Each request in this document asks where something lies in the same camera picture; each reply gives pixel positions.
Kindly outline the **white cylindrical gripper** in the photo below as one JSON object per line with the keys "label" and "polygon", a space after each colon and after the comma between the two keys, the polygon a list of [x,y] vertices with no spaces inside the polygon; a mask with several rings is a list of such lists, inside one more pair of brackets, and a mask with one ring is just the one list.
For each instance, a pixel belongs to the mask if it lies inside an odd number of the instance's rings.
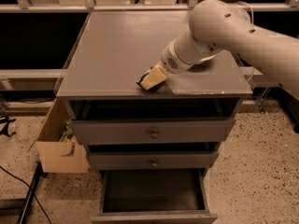
{"label": "white cylindrical gripper", "polygon": [[192,63],[183,62],[176,54],[175,42],[171,41],[162,53],[162,63],[155,64],[150,73],[141,82],[142,88],[148,91],[167,80],[167,71],[172,74],[180,74],[196,64],[199,64],[198,60]]}

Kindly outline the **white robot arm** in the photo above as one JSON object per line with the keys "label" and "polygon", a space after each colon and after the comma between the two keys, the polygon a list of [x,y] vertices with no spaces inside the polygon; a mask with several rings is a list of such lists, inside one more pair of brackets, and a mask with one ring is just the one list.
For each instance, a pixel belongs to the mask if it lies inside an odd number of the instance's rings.
{"label": "white robot arm", "polygon": [[256,26],[244,9],[220,0],[205,0],[194,7],[187,30],[167,45],[162,59],[137,84],[147,91],[170,73],[183,73],[223,49],[299,98],[299,39]]}

